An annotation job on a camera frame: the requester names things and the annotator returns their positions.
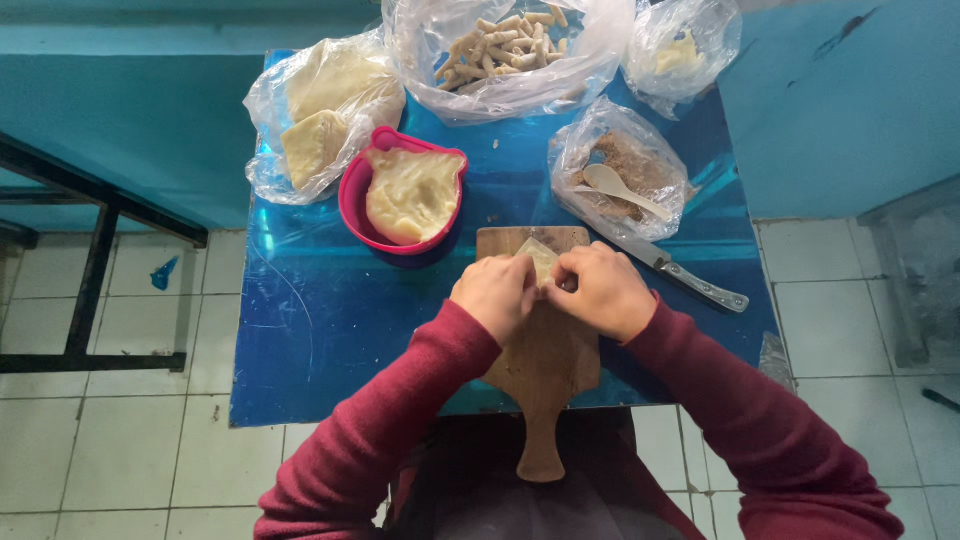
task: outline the pink bowl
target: pink bowl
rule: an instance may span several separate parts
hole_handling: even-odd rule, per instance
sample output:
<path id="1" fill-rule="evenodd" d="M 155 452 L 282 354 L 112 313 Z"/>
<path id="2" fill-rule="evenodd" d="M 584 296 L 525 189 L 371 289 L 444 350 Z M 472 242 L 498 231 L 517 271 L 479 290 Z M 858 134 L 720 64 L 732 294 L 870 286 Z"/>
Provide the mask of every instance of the pink bowl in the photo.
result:
<path id="1" fill-rule="evenodd" d="M 404 134 L 397 133 L 389 126 L 381 126 L 373 130 L 370 136 L 371 144 L 364 148 L 356 158 L 347 167 L 344 178 L 340 181 L 340 215 L 347 224 L 347 228 L 354 236 L 360 238 L 360 241 L 368 246 L 392 253 L 394 255 L 419 255 L 437 247 L 453 227 L 453 222 L 460 213 L 460 205 L 463 202 L 463 183 L 464 175 L 467 174 L 469 163 L 467 156 L 455 148 L 444 148 L 436 144 L 413 138 Z M 367 191 L 370 190 L 370 182 L 373 180 L 373 169 L 370 162 L 364 157 L 371 148 L 387 151 L 391 148 L 402 148 L 408 152 L 417 154 L 428 150 L 435 152 L 444 152 L 447 154 L 456 154 L 464 159 L 464 166 L 457 172 L 457 208 L 453 210 L 450 221 L 446 222 L 444 228 L 436 236 L 425 242 L 414 244 L 412 246 L 398 246 L 388 240 L 383 234 L 376 231 L 370 220 L 367 219 Z"/>

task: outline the cutting board handle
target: cutting board handle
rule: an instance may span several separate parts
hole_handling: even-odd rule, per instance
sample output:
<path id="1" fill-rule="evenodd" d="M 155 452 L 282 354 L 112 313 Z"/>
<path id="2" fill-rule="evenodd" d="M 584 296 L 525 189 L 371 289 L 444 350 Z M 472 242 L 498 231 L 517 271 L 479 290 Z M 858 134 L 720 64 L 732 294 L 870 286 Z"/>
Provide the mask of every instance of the cutting board handle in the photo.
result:
<path id="1" fill-rule="evenodd" d="M 560 411 L 524 413 L 527 442 L 516 466 L 516 475 L 531 482 L 545 483 L 562 479 L 566 474 L 557 452 L 557 417 Z"/>

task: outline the blue wall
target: blue wall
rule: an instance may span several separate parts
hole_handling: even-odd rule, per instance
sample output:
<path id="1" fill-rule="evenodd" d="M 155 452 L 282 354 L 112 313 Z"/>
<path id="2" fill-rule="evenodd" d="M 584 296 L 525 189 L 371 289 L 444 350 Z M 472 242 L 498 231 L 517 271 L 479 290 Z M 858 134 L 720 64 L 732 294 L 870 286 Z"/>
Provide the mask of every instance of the blue wall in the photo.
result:
<path id="1" fill-rule="evenodd" d="M 358 33 L 379 10 L 333 0 L 283 0 L 268 12 L 252 0 L 116 5 L 0 8 L 0 130 L 210 228 L 246 225 L 255 133 L 241 101 L 262 51 Z M 960 171 L 958 26 L 948 0 L 745 13 L 744 51 L 719 85 L 753 215 L 853 216 Z M 0 219 L 42 230 L 88 230 L 95 217 L 0 207 Z"/>
<path id="2" fill-rule="evenodd" d="M 8 0 L 0 130 L 209 228 L 246 227 L 256 131 L 241 102 L 264 53 L 357 34 L 379 13 L 364 0 Z M 96 215 L 0 207 L 42 231 L 92 230 Z"/>
<path id="3" fill-rule="evenodd" d="M 0 129 L 203 225 L 243 227 L 243 167 L 256 132 L 241 101 L 261 65 L 256 57 L 0 57 Z"/>
<path id="4" fill-rule="evenodd" d="M 855 216 L 960 171 L 958 32 L 949 0 L 745 13 L 719 85 L 753 216 Z"/>

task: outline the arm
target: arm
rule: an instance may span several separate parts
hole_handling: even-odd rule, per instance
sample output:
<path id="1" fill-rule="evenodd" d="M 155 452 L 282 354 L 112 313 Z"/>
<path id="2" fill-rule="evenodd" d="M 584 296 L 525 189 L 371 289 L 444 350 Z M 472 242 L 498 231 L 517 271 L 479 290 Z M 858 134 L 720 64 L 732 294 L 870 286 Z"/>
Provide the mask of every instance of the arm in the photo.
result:
<path id="1" fill-rule="evenodd" d="M 254 538 L 367 538 L 387 484 L 444 403 L 499 356 L 536 294 L 529 256 L 484 259 L 407 352 L 334 409 L 280 466 Z"/>
<path id="2" fill-rule="evenodd" d="M 547 297 L 629 342 L 639 363 L 663 380 L 739 480 L 746 495 L 740 525 L 748 538 L 778 531 L 796 538 L 902 534 L 867 462 L 803 401 L 651 294 L 623 254 L 599 242 L 583 250 L 554 268 L 556 282 L 576 274 L 579 290 L 552 287 Z"/>

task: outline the red sweater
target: red sweater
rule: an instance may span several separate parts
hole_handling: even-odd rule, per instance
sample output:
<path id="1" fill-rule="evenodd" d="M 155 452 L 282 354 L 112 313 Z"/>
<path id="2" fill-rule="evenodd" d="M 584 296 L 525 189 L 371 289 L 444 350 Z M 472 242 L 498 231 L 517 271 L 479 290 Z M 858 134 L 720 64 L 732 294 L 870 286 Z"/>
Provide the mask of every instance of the red sweater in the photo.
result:
<path id="1" fill-rule="evenodd" d="M 750 539 L 893 539 L 903 525 L 884 508 L 867 462 L 797 397 L 700 333 L 660 301 L 627 347 L 658 376 L 739 481 L 740 526 Z M 276 475 L 260 499 L 257 539 L 374 538 L 387 484 L 441 406 L 481 377 L 500 347 L 469 314 L 444 302 L 407 352 L 344 400 Z M 663 521 L 703 539 L 635 456 L 621 463 Z"/>

